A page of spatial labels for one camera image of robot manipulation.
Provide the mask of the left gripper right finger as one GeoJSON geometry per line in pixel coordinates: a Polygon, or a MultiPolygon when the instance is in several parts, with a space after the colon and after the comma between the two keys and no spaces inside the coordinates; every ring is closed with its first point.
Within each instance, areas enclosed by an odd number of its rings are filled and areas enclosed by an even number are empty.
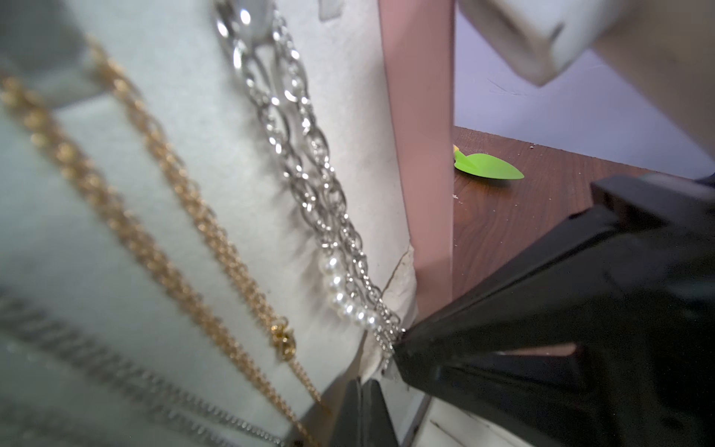
{"type": "Polygon", "coordinates": [[[381,385],[374,379],[362,386],[362,445],[365,447],[400,446],[381,385]]]}

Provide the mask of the pink jewelry box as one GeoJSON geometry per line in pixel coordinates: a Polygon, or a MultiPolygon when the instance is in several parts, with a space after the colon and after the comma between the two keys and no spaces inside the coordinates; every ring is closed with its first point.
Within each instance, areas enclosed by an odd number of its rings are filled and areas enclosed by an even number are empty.
{"type": "Polygon", "coordinates": [[[1,316],[91,367],[122,358],[277,436],[292,424],[195,324],[212,316],[316,438],[331,426],[216,260],[234,245],[333,412],[361,328],[331,307],[318,247],[208,1],[5,1],[1,70],[65,138],[1,114],[1,316]]]}

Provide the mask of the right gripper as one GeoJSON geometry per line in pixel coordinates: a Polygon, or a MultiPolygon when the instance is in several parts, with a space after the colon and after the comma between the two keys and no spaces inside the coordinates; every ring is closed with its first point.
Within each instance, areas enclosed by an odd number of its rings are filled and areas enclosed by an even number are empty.
{"type": "Polygon", "coordinates": [[[649,173],[616,175],[591,184],[596,205],[613,212],[630,230],[674,225],[697,235],[714,233],[714,188],[696,181],[649,173]]]}

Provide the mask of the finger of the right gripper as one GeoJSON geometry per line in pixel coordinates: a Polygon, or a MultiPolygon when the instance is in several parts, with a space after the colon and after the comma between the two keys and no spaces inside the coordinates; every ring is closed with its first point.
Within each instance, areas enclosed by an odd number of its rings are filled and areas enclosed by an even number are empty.
{"type": "Polygon", "coordinates": [[[409,330],[405,381],[539,446],[714,443],[714,214],[575,214],[409,330]]]}

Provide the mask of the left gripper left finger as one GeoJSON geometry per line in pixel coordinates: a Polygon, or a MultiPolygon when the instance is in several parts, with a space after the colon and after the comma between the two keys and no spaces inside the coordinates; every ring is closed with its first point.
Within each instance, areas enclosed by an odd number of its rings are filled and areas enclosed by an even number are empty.
{"type": "Polygon", "coordinates": [[[329,446],[361,447],[363,425],[363,395],[360,379],[351,380],[346,387],[329,446]]]}

